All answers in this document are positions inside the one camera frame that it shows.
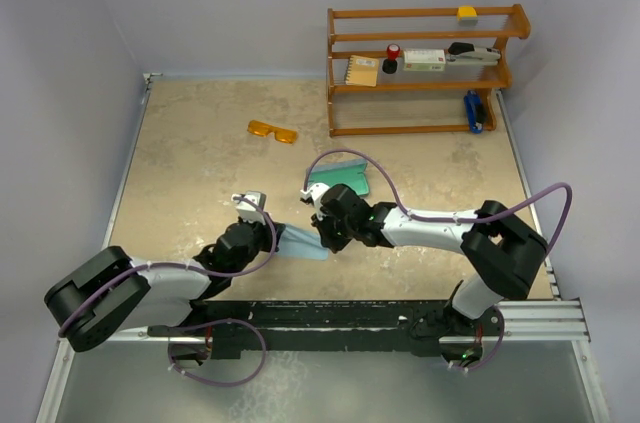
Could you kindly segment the light blue cleaning cloth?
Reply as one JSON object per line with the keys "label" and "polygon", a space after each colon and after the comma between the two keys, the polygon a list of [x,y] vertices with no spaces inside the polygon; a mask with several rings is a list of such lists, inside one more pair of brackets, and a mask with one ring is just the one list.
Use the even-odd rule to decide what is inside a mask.
{"label": "light blue cleaning cloth", "polygon": [[325,261],[329,250],[322,245],[317,233],[286,225],[279,237],[277,254],[287,258]]}

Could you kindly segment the grey glasses case green lining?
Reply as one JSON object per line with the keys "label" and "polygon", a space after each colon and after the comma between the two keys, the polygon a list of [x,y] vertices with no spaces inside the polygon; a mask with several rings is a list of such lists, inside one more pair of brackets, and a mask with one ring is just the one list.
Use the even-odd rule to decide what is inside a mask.
{"label": "grey glasses case green lining", "polygon": [[368,163],[363,158],[316,165],[310,173],[308,185],[316,183],[324,183],[328,186],[344,184],[349,186],[358,196],[365,197],[370,193],[365,174],[367,166]]}

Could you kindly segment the orange sunglasses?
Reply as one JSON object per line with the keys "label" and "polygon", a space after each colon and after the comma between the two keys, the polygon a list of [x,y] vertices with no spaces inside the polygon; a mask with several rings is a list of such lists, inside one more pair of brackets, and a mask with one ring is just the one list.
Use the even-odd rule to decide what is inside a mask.
{"label": "orange sunglasses", "polygon": [[263,138],[273,135],[276,141],[285,144],[294,144],[298,139],[298,132],[295,130],[277,127],[258,120],[251,120],[247,125],[247,131],[254,136]]}

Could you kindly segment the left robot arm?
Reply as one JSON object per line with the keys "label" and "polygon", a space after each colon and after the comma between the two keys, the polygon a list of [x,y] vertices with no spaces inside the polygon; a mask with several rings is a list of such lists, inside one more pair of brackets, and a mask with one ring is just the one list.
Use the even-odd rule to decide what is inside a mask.
{"label": "left robot arm", "polygon": [[285,225],[242,220],[184,263],[149,263],[109,246],[45,294],[44,303],[76,352],[92,350],[114,333],[148,326],[202,330],[204,308],[196,303],[231,286],[261,252],[276,252]]}

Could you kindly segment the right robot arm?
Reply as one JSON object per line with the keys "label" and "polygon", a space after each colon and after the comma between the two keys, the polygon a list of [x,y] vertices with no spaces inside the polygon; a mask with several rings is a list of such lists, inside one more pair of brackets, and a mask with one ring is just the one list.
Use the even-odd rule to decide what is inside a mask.
{"label": "right robot arm", "polygon": [[333,253],[350,242],[367,247],[425,247],[463,255],[474,269],[453,291],[445,309],[446,326],[467,334],[480,317],[503,300],[528,298],[548,244],[514,214],[485,223],[506,209],[487,200],[478,210],[433,212],[398,203],[367,203],[345,184],[316,183],[301,192],[314,207],[312,226]]}

